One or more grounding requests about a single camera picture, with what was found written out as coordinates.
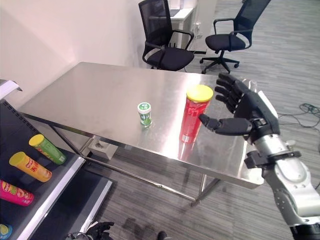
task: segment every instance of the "orange can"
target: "orange can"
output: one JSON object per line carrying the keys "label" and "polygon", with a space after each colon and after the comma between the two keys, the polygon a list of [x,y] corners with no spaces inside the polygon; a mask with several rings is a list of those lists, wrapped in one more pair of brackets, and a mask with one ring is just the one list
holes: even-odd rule
{"label": "orange can", "polygon": [[19,151],[14,154],[10,158],[9,164],[15,166],[16,168],[43,183],[48,181],[52,176],[51,171],[41,166],[32,158],[28,157],[23,151]]}

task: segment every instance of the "green label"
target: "green label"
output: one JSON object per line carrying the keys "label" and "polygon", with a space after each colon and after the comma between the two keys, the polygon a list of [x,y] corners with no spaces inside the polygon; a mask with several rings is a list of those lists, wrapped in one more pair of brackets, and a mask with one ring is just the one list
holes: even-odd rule
{"label": "green label", "polygon": [[150,108],[150,104],[148,104],[148,103],[141,103],[139,105],[140,110],[148,110],[149,108]]}
{"label": "green label", "polygon": [[140,122],[145,126],[150,125],[152,122],[150,113],[140,114]]}

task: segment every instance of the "white wall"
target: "white wall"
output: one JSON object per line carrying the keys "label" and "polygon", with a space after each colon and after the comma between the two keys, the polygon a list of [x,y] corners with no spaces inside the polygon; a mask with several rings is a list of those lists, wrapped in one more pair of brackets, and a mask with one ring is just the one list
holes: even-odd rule
{"label": "white wall", "polygon": [[2,0],[0,78],[16,108],[78,62],[145,67],[140,0]]}
{"label": "white wall", "polygon": [[211,29],[215,19],[215,11],[218,0],[185,0],[188,4],[197,1],[197,7],[193,14],[193,23],[200,23],[199,34],[200,38],[195,39],[190,46],[193,51],[206,52],[206,37],[212,34]]}

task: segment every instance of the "chair backrest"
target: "chair backrest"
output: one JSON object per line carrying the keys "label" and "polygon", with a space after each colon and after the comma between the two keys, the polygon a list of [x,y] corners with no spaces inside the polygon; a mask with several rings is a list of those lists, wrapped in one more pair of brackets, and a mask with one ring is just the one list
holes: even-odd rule
{"label": "chair backrest", "polygon": [[[144,0],[139,3],[146,41],[158,46],[167,46],[172,37],[168,0]],[[146,47],[145,53],[152,50]]]}
{"label": "chair backrest", "polygon": [[[263,13],[271,0],[246,0],[234,19],[235,31],[253,29],[260,15]],[[252,31],[241,33],[249,42],[252,41]]]}

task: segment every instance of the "table top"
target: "table top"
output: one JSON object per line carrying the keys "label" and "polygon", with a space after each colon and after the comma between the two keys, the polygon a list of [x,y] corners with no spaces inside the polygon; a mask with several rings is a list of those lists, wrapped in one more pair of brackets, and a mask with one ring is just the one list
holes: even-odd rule
{"label": "table top", "polygon": [[[214,89],[216,76],[81,62],[23,105],[27,117],[118,146],[146,150],[221,180],[256,188],[261,170],[247,169],[242,137],[222,136],[201,126],[192,144],[179,141],[188,86]],[[151,104],[152,124],[140,124],[137,105]],[[212,99],[206,113],[232,117]]]}
{"label": "table top", "polygon": [[193,7],[190,8],[182,8],[180,11],[176,13],[176,15],[171,16],[171,20],[184,20],[186,19],[194,10]]}

